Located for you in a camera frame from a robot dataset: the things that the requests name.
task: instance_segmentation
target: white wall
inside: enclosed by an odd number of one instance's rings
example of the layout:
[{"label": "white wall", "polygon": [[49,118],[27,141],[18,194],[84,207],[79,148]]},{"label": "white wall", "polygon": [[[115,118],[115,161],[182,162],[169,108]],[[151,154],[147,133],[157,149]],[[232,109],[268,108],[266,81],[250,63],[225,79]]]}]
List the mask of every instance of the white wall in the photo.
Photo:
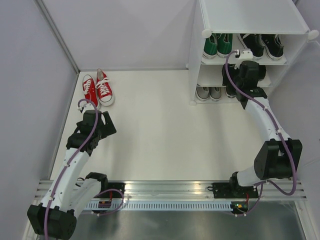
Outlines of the white wall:
[{"label": "white wall", "polygon": [[44,0],[81,70],[185,68],[196,0]]},{"label": "white wall", "polygon": [[320,31],[320,0],[299,0],[296,6],[309,28]]},{"label": "white wall", "polygon": [[0,239],[19,240],[76,74],[32,0],[0,7]]},{"label": "white wall", "polygon": [[320,45],[310,42],[271,96],[270,104],[282,127],[293,139],[302,142],[298,177],[311,204],[316,226],[320,226],[319,93]]}]

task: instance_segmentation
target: white shoe rack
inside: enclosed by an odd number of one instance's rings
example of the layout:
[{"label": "white shoe rack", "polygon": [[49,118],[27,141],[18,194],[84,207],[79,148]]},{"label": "white shoe rack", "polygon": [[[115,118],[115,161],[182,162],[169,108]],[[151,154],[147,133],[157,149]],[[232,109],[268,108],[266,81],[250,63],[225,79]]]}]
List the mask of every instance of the white shoe rack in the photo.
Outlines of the white shoe rack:
[{"label": "white shoe rack", "polygon": [[[222,68],[225,58],[203,57],[206,38],[212,33],[233,34],[232,49],[244,49],[237,34],[280,34],[284,45],[284,56],[272,60],[264,50],[263,57],[256,62],[266,66],[265,78],[258,83],[267,95],[279,85],[308,40],[313,38],[306,22],[292,0],[198,0],[195,8],[192,38],[189,54],[189,96],[196,103],[234,103],[236,98],[228,98],[221,90],[219,101],[210,98],[200,101],[196,97],[197,84],[202,87],[224,87]],[[236,63],[235,56],[229,59]]]}]

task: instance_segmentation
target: red sneaker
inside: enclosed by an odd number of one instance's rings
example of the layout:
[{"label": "red sneaker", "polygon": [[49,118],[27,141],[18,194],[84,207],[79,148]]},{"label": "red sneaker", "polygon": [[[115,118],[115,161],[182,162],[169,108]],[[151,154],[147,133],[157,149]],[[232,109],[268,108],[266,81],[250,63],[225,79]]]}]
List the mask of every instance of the red sneaker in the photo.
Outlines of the red sneaker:
[{"label": "red sneaker", "polygon": [[107,75],[99,68],[96,73],[96,88],[99,102],[103,106],[110,106],[115,101],[109,81]]},{"label": "red sneaker", "polygon": [[100,103],[97,98],[96,93],[96,83],[94,79],[90,75],[85,75],[82,80],[82,90],[84,97],[90,101],[92,101],[96,108],[100,108]]}]

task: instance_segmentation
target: green sneaker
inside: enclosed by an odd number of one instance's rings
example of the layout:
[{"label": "green sneaker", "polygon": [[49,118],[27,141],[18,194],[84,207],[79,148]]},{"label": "green sneaker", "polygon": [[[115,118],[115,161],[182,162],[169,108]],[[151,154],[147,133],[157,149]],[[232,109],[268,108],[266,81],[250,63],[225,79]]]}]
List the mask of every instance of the green sneaker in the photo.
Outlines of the green sneaker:
[{"label": "green sneaker", "polygon": [[221,33],[216,36],[218,39],[218,55],[225,58],[232,50],[232,34]]},{"label": "green sneaker", "polygon": [[211,36],[205,40],[202,56],[206,59],[213,59],[217,55],[217,47],[217,35],[212,33]]}]

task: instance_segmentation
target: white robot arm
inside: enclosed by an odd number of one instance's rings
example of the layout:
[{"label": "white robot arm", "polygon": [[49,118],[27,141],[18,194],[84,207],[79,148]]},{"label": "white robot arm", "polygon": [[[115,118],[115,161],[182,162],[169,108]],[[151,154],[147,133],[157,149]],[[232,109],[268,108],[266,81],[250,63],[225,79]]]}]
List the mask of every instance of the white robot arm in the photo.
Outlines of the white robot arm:
[{"label": "white robot arm", "polygon": [[257,154],[253,166],[232,174],[229,182],[235,192],[240,187],[253,186],[268,179],[290,178],[293,175],[293,168],[288,153],[285,151],[284,142],[293,158],[295,170],[298,168],[302,152],[300,140],[292,140],[282,129],[270,108],[265,91],[258,87],[258,82],[266,76],[266,66],[252,61],[253,55],[250,50],[243,50],[241,54],[237,50],[236,55],[238,56],[236,64],[224,65],[222,68],[223,85],[235,90],[227,75],[227,68],[232,82],[243,94],[250,97],[248,99],[236,91],[237,100],[254,119],[264,144]]},{"label": "white robot arm", "polygon": [[[58,178],[53,181],[40,204],[29,207],[27,216],[36,234],[44,235],[46,208],[51,201],[47,220],[48,236],[68,240],[74,233],[77,219],[87,203],[100,192],[108,189],[107,176],[102,173],[91,172],[85,177],[82,186],[76,192],[73,191],[79,174],[93,150],[98,146],[99,140],[117,132],[107,111],[104,113],[98,111],[97,116],[97,125],[93,135],[69,162],[72,155],[88,138],[95,123],[96,112],[94,110],[84,112],[83,120],[77,123],[76,130],[68,138],[67,150]],[[59,184],[52,197],[56,182],[59,182]]]}]

